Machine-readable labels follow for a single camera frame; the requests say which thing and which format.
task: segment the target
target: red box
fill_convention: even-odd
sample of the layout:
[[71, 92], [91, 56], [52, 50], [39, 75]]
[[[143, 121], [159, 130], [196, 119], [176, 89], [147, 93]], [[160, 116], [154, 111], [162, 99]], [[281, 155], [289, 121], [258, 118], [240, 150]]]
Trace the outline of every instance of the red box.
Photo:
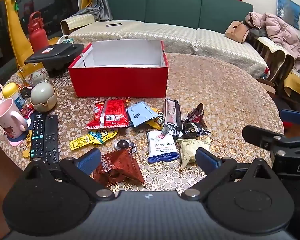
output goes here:
[[168, 62], [163, 41], [90, 43], [69, 66], [78, 97], [165, 98]]

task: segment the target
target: green tassel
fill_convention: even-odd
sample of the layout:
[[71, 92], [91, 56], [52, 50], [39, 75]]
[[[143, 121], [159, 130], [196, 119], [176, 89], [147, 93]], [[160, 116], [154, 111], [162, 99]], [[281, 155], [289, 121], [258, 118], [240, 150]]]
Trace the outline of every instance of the green tassel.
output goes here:
[[14, 9], [15, 9], [16, 11], [19, 10], [19, 5], [18, 5], [17, 1], [16, 1], [15, 4], [14, 4]]

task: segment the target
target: remote control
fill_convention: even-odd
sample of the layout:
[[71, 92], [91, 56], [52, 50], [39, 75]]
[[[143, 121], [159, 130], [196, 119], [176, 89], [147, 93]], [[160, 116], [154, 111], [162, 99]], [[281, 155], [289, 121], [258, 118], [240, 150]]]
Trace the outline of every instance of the remote control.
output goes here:
[[59, 162], [58, 152], [58, 116], [46, 117], [44, 129], [44, 162], [46, 164]]
[[34, 117], [30, 147], [30, 160], [38, 157], [43, 158], [43, 135], [45, 121], [46, 114], [37, 113], [37, 115]]

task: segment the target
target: chocolate ball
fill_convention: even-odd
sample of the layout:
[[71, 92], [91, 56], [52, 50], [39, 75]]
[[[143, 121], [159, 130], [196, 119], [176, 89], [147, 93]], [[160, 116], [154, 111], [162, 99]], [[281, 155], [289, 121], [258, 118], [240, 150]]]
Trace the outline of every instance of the chocolate ball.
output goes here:
[[129, 143], [126, 140], [120, 140], [117, 143], [117, 147], [119, 149], [126, 149], [126, 148], [129, 148], [129, 146], [130, 146]]

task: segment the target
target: pink mug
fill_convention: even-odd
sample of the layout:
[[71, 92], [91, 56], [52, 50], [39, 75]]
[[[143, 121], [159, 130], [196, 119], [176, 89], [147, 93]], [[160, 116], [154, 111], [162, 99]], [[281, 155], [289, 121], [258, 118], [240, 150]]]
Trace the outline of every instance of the pink mug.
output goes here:
[[26, 120], [12, 98], [5, 99], [0, 104], [0, 125], [10, 138], [17, 138], [28, 129]]

